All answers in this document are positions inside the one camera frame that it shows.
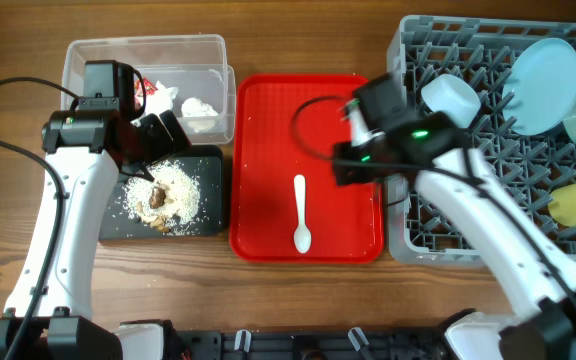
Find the rice and food scraps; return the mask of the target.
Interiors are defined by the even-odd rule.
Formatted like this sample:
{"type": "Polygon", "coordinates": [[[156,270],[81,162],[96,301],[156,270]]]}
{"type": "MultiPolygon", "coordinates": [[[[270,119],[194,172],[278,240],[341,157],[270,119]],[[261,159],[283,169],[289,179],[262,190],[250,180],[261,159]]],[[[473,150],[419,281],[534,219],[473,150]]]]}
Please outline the rice and food scraps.
{"type": "Polygon", "coordinates": [[[163,235],[193,235],[200,217],[200,177],[182,169],[181,160],[148,167],[153,182],[130,178],[114,200],[119,214],[163,235]]]}

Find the white napkin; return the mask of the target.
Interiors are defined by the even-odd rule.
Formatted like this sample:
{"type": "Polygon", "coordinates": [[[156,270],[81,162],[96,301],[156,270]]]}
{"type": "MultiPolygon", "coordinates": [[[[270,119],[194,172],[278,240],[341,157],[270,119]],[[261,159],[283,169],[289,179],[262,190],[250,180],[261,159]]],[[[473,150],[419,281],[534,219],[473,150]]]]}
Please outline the white napkin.
{"type": "Polygon", "coordinates": [[[181,111],[185,122],[195,133],[207,132],[216,125],[218,113],[199,98],[186,99],[182,103],[181,111]]]}

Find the light blue bowl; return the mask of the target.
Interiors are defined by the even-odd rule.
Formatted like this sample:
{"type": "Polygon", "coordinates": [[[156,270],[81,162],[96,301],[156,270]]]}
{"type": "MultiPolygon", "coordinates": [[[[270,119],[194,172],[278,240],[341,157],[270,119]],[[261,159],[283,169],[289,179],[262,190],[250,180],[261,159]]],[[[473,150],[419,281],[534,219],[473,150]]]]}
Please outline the light blue bowl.
{"type": "Polygon", "coordinates": [[[421,97],[431,111],[444,112],[459,128],[468,128],[481,107],[475,90],[450,74],[442,74],[425,85],[421,97]]]}

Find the white plastic spoon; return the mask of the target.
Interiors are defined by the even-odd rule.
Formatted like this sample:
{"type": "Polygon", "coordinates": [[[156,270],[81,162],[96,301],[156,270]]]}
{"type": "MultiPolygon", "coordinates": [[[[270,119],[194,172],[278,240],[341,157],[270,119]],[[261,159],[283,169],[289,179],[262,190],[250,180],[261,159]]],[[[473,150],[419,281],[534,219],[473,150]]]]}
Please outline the white plastic spoon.
{"type": "Polygon", "coordinates": [[[298,174],[294,177],[294,194],[297,209],[297,227],[293,235],[294,245],[300,254],[309,251],[312,243],[312,235],[306,225],[306,181],[305,177],[298,174]]]}

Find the light blue plate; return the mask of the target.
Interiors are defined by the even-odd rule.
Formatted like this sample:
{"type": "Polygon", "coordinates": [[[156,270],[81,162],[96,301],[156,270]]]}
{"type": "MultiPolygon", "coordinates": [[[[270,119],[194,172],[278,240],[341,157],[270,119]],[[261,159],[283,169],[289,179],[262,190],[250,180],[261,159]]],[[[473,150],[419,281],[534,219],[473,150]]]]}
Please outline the light blue plate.
{"type": "Polygon", "coordinates": [[[502,91],[502,115],[511,130],[534,136],[557,127],[576,102],[576,51],[565,40],[546,38],[514,62],[502,91]]]}

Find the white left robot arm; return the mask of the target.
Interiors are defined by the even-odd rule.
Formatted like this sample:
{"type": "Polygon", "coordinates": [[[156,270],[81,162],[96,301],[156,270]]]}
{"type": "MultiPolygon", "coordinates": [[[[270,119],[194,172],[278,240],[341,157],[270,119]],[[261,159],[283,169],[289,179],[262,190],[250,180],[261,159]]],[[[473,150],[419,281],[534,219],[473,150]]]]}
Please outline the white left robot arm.
{"type": "Polygon", "coordinates": [[[23,271],[0,316],[0,359],[178,359],[183,342],[168,320],[95,324],[91,280],[107,201],[125,166],[147,168],[190,146],[174,114],[146,114],[138,70],[89,61],[84,90],[42,128],[43,196],[23,271]]]}

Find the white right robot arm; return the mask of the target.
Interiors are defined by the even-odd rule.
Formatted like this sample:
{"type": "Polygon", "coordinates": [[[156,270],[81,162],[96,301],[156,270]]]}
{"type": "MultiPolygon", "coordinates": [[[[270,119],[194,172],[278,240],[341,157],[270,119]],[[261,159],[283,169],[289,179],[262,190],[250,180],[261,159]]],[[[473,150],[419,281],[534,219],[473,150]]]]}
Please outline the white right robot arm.
{"type": "Polygon", "coordinates": [[[353,90],[351,139],[334,148],[340,185],[400,174],[479,252],[512,312],[471,312],[444,337],[460,359],[576,359],[576,261],[525,214],[482,152],[443,112],[422,115],[388,74],[353,90]]]}

